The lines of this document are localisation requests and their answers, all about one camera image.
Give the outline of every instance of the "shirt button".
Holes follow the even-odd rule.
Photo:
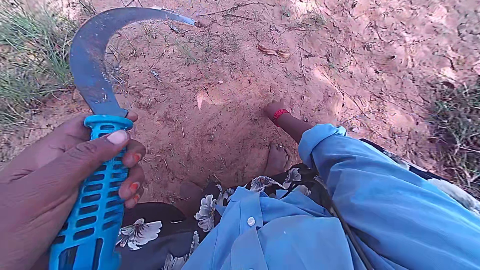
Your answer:
[[[249,226],[255,225],[255,219],[254,219],[253,217],[249,217],[249,218],[247,219],[247,224],[248,224]]]

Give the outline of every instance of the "bangle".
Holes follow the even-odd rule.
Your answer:
[[[278,120],[278,118],[280,117],[280,115],[282,115],[282,114],[284,114],[284,113],[290,114],[290,113],[288,112],[288,110],[286,110],[286,109],[279,109],[279,110],[277,110],[277,111],[274,113],[273,118],[272,118],[272,122],[273,122],[277,127],[280,127],[280,126],[276,123],[276,121]]]

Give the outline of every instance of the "sandy ground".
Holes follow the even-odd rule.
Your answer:
[[[289,165],[300,162],[295,142],[263,116],[263,106],[280,98],[297,118],[342,125],[352,137],[443,174],[426,123],[431,84],[480,74],[479,1],[246,3],[231,9],[231,0],[141,0],[207,28],[136,23],[111,40],[111,80],[121,105],[140,115],[132,137],[147,147],[142,201],[175,201],[182,181],[245,184],[262,173],[270,142],[287,147]],[[94,6],[100,12],[123,4]],[[4,161],[88,111],[78,93],[45,107],[30,129],[2,134]]]

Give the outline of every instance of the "hand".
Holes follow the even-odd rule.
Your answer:
[[[285,109],[285,99],[284,98],[282,98],[280,101],[272,101],[272,102],[268,103],[264,107],[264,113],[273,122],[273,115],[276,113],[276,111],[281,110],[281,109]]]
[[[119,196],[132,208],[142,195],[145,175],[138,161],[145,147],[125,131],[88,141],[85,117],[63,123],[0,171],[0,269],[30,269],[67,219],[79,184],[124,147],[122,162],[130,172]],[[138,116],[129,112],[127,118]]]

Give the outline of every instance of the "blue handle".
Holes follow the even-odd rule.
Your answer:
[[[93,115],[84,125],[96,139],[119,129],[129,130],[133,122],[119,116]],[[80,185],[77,201],[53,241],[50,270],[116,270],[120,255],[114,252],[123,219],[123,201],[118,196],[128,168],[121,157],[125,149],[104,162]]]

